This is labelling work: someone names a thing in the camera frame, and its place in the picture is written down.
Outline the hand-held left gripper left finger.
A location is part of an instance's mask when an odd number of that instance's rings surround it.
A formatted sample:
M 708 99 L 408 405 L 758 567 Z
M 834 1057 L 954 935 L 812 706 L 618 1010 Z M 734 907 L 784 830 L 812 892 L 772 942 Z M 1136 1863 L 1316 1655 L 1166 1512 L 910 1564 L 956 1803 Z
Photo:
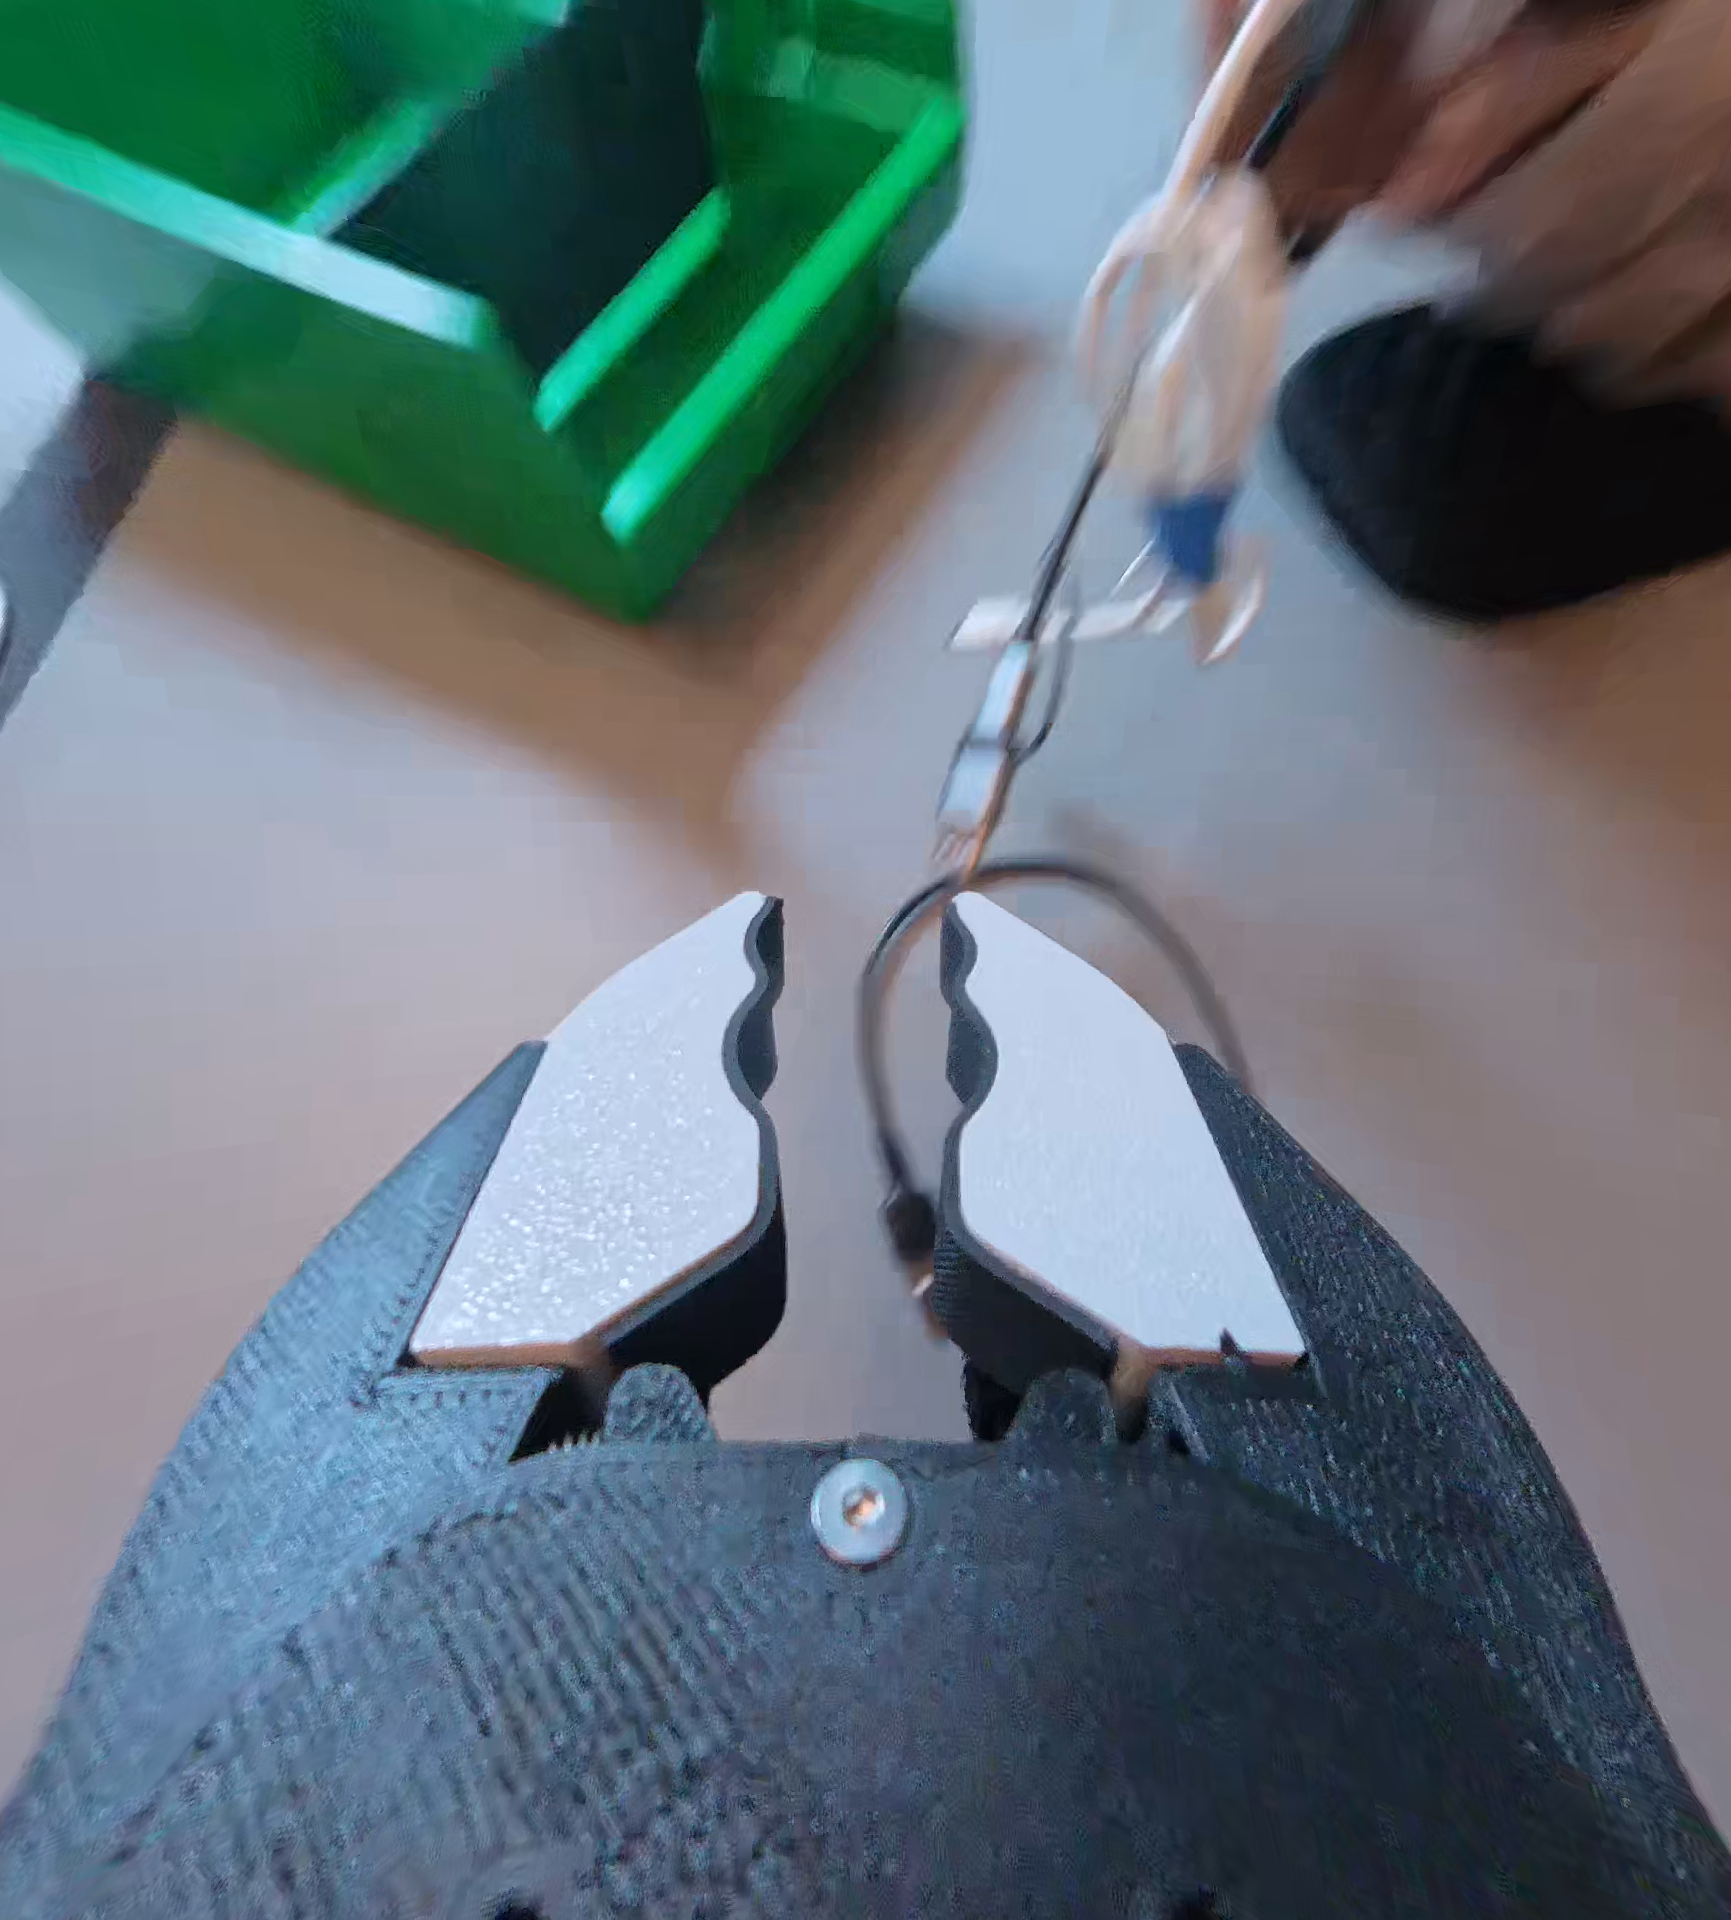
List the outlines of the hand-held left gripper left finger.
M 782 1324 L 766 1096 L 782 901 L 736 894 L 546 1038 L 410 1335 L 426 1373 L 684 1373 L 704 1396 Z

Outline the green plastic bin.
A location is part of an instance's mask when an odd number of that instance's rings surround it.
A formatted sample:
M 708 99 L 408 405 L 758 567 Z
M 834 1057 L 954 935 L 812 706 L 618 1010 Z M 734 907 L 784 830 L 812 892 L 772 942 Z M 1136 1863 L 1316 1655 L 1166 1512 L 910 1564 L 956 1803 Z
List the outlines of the green plastic bin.
M 942 2 L 4 2 L 0 274 L 88 373 L 660 611 L 962 200 Z

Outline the person's right hand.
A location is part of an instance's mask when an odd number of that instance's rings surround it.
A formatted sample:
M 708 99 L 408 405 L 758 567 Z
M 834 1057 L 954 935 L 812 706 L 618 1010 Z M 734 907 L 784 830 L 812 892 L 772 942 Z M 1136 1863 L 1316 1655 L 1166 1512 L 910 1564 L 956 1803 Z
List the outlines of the person's right hand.
M 1731 416 L 1731 2 L 1368 4 L 1266 179 L 1474 263 L 1474 310 L 1608 397 Z

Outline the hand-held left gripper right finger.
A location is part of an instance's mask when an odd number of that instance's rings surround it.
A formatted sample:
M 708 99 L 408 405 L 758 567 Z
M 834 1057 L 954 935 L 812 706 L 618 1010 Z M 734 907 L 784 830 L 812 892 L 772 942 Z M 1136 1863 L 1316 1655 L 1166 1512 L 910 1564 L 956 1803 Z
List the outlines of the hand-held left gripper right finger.
M 934 1314 L 1022 1401 L 1078 1373 L 1138 1408 L 1160 1375 L 1306 1366 L 1288 1305 L 1160 1020 L 994 898 L 942 928 L 960 1102 L 942 1162 Z

